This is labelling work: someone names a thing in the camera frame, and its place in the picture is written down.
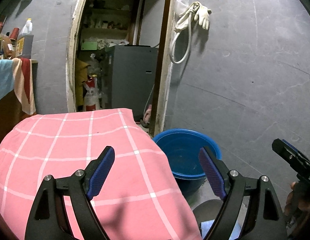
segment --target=white bottle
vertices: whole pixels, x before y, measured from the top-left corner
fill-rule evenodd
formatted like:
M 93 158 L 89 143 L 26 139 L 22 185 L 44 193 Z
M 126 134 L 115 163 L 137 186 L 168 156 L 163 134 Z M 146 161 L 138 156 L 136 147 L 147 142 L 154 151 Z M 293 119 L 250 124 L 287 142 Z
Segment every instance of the white bottle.
M 23 29 L 21 30 L 20 35 L 27 35 L 27 34 L 31 34 L 33 30 L 33 23 L 32 23 L 32 19 L 28 18 L 26 21 L 25 26 L 23 27 Z

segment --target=pink checkered cloth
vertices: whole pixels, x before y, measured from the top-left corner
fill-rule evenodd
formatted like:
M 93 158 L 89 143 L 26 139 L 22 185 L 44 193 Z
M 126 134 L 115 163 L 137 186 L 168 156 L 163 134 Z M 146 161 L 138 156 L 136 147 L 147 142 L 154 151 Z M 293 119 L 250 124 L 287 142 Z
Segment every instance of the pink checkered cloth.
M 19 239 L 47 174 L 67 177 L 106 146 L 115 162 L 92 206 L 111 240 L 199 240 L 193 212 L 166 155 L 138 127 L 129 109 L 35 115 L 20 122 L 0 145 L 0 213 Z M 78 239 L 70 198 L 69 221 Z

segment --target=white hose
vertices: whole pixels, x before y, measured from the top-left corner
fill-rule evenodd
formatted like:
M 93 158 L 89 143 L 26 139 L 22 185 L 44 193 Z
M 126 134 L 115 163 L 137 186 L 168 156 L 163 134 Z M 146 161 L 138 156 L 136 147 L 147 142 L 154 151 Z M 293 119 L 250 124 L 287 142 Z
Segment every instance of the white hose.
M 174 60 L 175 44 L 176 44 L 177 38 L 180 35 L 180 32 L 176 34 L 176 36 L 173 39 L 173 42 L 171 43 L 171 45 L 169 47 L 169 57 L 171 59 L 171 62 L 173 62 L 175 64 L 182 63 L 187 58 L 188 54 L 190 53 L 191 39 L 192 39 L 192 28 L 191 28 L 192 14 L 193 13 L 190 12 L 190 15 L 188 16 L 188 45 L 187 45 L 187 50 L 186 50 L 185 55 L 183 56 L 183 58 L 180 61 L 175 61 Z

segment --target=small box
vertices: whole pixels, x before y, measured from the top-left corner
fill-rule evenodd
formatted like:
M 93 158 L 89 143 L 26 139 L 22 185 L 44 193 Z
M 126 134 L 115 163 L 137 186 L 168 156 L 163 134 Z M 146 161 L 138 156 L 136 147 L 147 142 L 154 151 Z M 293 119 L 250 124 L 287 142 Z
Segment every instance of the small box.
M 83 42 L 81 50 L 97 50 L 97 42 Z

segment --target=red and white bag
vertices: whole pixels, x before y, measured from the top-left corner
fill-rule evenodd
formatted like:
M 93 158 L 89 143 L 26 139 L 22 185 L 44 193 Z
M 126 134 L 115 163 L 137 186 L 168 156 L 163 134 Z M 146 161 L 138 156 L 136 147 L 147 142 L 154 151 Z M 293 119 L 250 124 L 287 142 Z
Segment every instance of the red and white bag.
M 92 77 L 84 83 L 87 93 L 84 97 L 84 111 L 100 110 L 97 78 Z

